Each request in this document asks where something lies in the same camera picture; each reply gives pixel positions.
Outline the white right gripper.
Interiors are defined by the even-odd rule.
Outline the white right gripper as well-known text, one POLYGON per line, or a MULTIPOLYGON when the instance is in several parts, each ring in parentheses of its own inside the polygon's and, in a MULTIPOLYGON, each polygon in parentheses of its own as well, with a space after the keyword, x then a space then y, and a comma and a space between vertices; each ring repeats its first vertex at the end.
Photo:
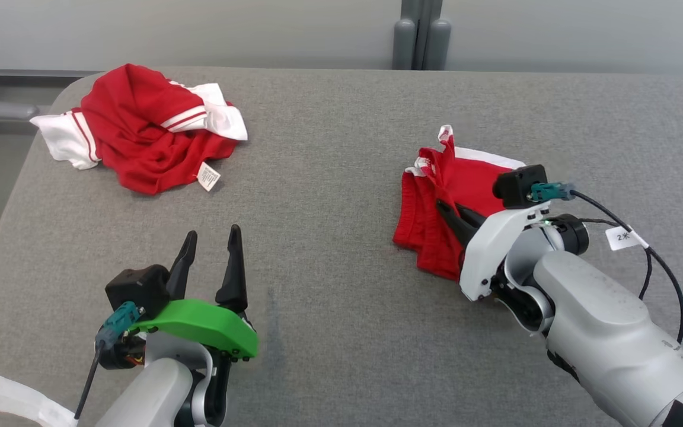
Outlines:
POLYGON ((467 206, 436 201, 436 208, 445 224, 464 250, 459 276, 463 294, 472 302, 490 295, 490 281, 523 230, 541 221, 542 211, 550 202, 521 210, 504 210, 485 216, 467 206))

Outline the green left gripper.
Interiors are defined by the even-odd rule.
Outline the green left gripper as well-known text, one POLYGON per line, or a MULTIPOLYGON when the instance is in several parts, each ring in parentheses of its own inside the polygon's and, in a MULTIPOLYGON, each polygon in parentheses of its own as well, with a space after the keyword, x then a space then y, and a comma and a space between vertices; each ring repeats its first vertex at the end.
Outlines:
POLYGON ((257 332, 239 316, 247 310, 248 295, 243 235, 238 224, 231 226, 227 249, 228 264, 222 286, 216 293, 218 306, 198 298, 185 298, 188 273, 197 251, 197 232, 191 230, 174 260, 167 282, 167 291, 173 301, 155 318, 140 319, 130 329, 145 333, 152 333, 152 330, 168 333, 227 352, 235 358, 257 357, 257 332))

